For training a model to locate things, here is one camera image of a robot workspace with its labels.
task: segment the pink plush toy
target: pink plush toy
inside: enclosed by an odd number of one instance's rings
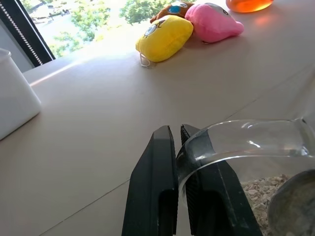
[[[235,21],[222,7],[212,3],[195,4],[185,18],[192,22],[197,36],[208,43],[217,42],[244,31],[242,23]]]

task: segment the plush toy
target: plush toy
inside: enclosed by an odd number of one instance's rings
[[[185,18],[185,14],[187,10],[193,5],[193,3],[190,2],[184,2],[184,1],[176,1],[172,4],[169,4],[165,8],[163,8],[156,16],[154,16],[150,23],[152,23],[155,20],[158,20],[166,15],[175,15],[182,18]]]
[[[188,20],[167,15],[152,23],[138,39],[136,49],[150,61],[163,61],[181,49],[192,31]]]
[[[188,9],[185,19],[193,24],[194,32],[204,42],[213,43],[244,31],[222,7],[212,3],[195,4]]]

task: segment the yellow plush toy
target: yellow plush toy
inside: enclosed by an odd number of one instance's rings
[[[167,15],[152,23],[138,39],[136,49],[150,61],[163,61],[181,49],[192,31],[192,23],[188,20]]]

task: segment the table surface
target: table surface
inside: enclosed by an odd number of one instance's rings
[[[314,87],[315,2],[232,15],[241,36],[193,38],[152,69],[120,38],[24,73],[42,112],[0,142],[1,235],[119,235],[128,179],[154,130],[170,125],[178,150],[183,123],[296,116]],[[178,235],[188,227],[180,207]]]

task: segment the orange bottle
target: orange bottle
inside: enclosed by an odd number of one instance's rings
[[[226,0],[226,5],[235,12],[253,12],[272,4],[273,0]]]

